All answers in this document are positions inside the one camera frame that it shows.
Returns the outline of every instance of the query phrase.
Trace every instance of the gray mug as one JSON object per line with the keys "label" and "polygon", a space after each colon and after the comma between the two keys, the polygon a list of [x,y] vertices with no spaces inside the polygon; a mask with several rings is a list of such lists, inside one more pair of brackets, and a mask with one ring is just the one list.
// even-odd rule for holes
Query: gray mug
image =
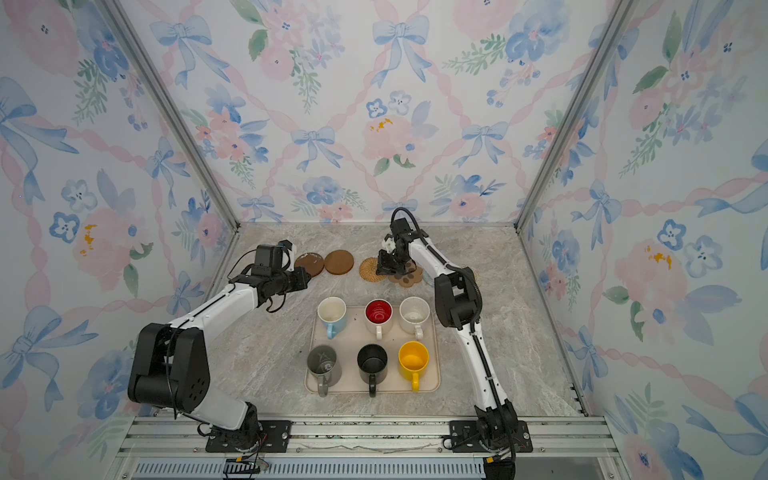
{"label": "gray mug", "polygon": [[317,379],[317,393],[321,397],[328,395],[328,387],[341,379],[341,363],[336,351],[328,345],[313,348],[306,358],[306,367]]}

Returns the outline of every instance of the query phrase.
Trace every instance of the black mug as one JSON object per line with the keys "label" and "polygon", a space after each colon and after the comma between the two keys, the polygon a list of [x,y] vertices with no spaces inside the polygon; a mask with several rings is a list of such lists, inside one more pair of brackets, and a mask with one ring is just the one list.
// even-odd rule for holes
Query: black mug
{"label": "black mug", "polygon": [[372,397],[376,396],[376,384],[386,378],[386,362],[386,350],[375,343],[369,343],[357,353],[360,378],[368,383],[368,393]]}

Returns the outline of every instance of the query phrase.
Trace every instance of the black cable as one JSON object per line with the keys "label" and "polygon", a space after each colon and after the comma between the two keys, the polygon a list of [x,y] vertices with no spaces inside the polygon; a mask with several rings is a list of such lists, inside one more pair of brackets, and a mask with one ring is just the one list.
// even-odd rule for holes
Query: black cable
{"label": "black cable", "polygon": [[168,340],[168,348],[165,350],[165,381],[168,384],[168,393],[170,394],[170,405],[174,407],[174,420],[178,417],[178,414],[176,412],[176,396],[174,395],[173,389],[170,387],[170,346],[174,343],[174,337],[177,336],[179,332],[181,332],[181,327],[186,325],[187,322],[189,322],[192,319],[186,319],[184,320],[181,325],[176,327],[173,333],[170,335],[170,340]]}
{"label": "black cable", "polygon": [[235,267],[237,266],[237,264],[238,264],[238,263],[240,263],[240,261],[241,261],[241,260],[242,260],[242,259],[243,259],[243,258],[244,258],[244,257],[245,257],[247,254],[248,254],[248,253],[253,253],[253,252],[255,252],[255,251],[256,251],[256,249],[255,249],[255,248],[254,248],[253,250],[248,250],[246,253],[243,253],[243,255],[241,255],[241,256],[240,256],[240,258],[238,258],[238,259],[237,259],[237,262],[235,262],[235,264],[234,264],[234,265],[232,266],[232,268],[230,269],[230,272],[227,274],[227,280],[232,280],[232,279],[230,278],[230,275],[232,275],[232,272],[235,270]]}

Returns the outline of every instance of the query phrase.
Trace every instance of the white mug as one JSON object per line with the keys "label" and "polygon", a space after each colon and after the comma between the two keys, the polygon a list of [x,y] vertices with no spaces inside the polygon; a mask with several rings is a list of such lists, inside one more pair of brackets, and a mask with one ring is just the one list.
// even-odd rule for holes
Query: white mug
{"label": "white mug", "polygon": [[400,303],[400,327],[407,333],[424,339],[424,325],[429,321],[429,304],[417,296],[409,296]]}

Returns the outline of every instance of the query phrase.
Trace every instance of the cable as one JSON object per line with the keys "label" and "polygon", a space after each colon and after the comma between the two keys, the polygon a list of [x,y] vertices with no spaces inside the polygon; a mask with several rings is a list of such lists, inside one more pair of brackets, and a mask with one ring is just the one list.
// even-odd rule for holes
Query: cable
{"label": "cable", "polygon": [[170,387],[170,346],[174,343],[174,337],[178,336],[177,334],[181,331],[181,327],[186,325],[187,322],[189,322],[192,319],[186,319],[184,320],[181,325],[176,327],[173,333],[170,335],[170,340],[168,340],[168,348],[165,350],[165,381],[168,384],[168,393],[170,394],[170,405],[174,407],[174,420],[178,417],[178,414],[176,412],[176,396],[174,395],[173,389]]}

